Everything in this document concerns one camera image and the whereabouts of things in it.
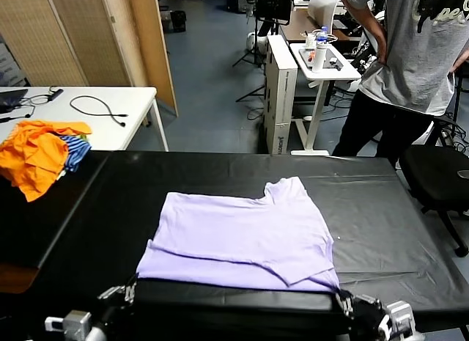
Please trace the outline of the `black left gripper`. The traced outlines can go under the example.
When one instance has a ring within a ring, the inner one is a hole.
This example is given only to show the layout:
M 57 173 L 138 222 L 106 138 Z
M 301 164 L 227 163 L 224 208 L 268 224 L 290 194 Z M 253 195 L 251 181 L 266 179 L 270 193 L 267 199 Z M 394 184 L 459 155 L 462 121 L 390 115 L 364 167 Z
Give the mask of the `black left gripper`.
M 103 332 L 125 332 L 133 326 L 134 298 L 137 276 L 132 276 L 124 285 L 103 291 L 97 299 L 97 314 L 92 317 L 92 326 Z

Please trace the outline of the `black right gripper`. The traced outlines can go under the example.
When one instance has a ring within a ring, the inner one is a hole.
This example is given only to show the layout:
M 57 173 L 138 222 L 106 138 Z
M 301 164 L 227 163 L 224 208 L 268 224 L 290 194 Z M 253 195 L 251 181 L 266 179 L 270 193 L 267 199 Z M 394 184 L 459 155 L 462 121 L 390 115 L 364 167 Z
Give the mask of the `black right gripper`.
M 389 312 L 382 307 L 380 299 L 354 297 L 348 290 L 337 290 L 336 300 L 344 315 L 350 319 L 351 340 L 390 340 Z

